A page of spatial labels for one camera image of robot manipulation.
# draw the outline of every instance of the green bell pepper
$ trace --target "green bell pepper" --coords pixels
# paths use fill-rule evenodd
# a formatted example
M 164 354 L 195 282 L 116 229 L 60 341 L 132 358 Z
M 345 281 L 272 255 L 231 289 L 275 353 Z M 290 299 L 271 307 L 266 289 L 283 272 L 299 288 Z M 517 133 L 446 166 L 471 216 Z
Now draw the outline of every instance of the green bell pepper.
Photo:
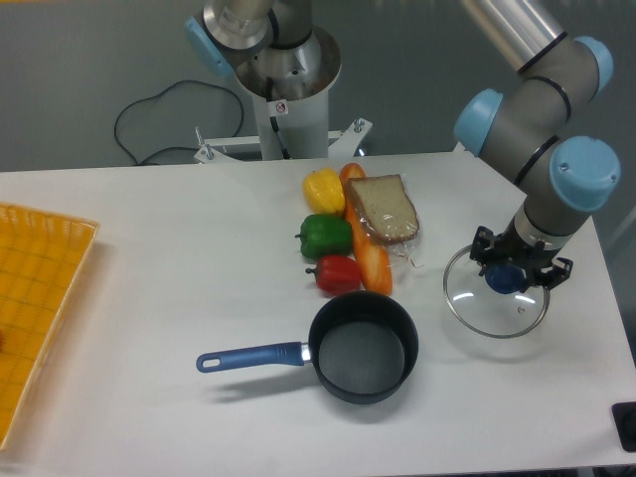
M 351 224 L 336 216 L 314 214 L 307 217 L 300 226 L 300 234 L 296 237 L 301 242 L 300 252 L 313 260 L 325 255 L 351 253 Z

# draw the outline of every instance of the handle hole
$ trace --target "handle hole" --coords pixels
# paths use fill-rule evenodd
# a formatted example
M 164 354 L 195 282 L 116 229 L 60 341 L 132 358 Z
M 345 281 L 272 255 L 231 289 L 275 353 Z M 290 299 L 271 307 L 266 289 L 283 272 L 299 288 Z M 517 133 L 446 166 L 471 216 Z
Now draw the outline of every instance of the handle hole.
M 201 363 L 201 366 L 203 368 L 215 368 L 216 366 L 220 364 L 221 364 L 221 360 L 219 358 L 211 358 Z

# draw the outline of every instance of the white table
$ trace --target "white table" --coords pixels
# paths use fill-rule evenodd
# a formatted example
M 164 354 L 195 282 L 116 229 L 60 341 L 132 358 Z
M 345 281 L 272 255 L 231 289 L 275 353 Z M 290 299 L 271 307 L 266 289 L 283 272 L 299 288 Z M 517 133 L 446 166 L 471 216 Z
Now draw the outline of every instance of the white table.
M 610 407 L 636 372 L 589 221 L 563 250 L 571 279 L 531 334 L 463 327 L 442 293 L 450 256 L 523 201 L 469 153 L 369 157 L 404 174 L 423 224 L 393 298 L 420 337 L 392 397 L 332 397 L 311 366 L 212 375 L 202 353 L 304 341 L 327 299 L 294 235 L 322 160 L 0 175 L 0 200 L 101 223 L 65 324 L 0 474 L 411 475 L 634 462 Z

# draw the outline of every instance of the pan handle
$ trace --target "pan handle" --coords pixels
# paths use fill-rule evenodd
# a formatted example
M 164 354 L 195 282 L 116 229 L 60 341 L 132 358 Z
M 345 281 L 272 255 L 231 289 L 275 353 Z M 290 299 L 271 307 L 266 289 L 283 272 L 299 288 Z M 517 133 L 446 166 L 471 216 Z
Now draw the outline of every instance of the pan handle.
M 197 358 L 201 373 L 237 370 L 260 365 L 303 366 L 300 342 L 242 348 L 240 350 L 206 353 Z

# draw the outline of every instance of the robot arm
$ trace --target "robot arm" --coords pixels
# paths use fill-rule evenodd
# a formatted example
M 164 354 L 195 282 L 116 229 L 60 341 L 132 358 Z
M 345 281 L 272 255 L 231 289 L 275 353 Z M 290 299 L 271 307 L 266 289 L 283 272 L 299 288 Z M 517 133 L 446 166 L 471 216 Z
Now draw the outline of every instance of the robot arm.
M 250 94 L 262 158 L 327 157 L 327 91 L 340 50 L 311 0 L 212 0 L 186 22 L 199 58 Z
M 571 261 L 558 252 L 602 207 L 620 177 L 614 152 L 588 137 L 556 136 L 611 78 L 607 49 L 572 39 L 534 1 L 463 0 L 524 83 L 511 97 L 487 89 L 460 114 L 456 138 L 527 194 L 506 230 L 479 228 L 471 258 L 500 293 L 554 288 Z

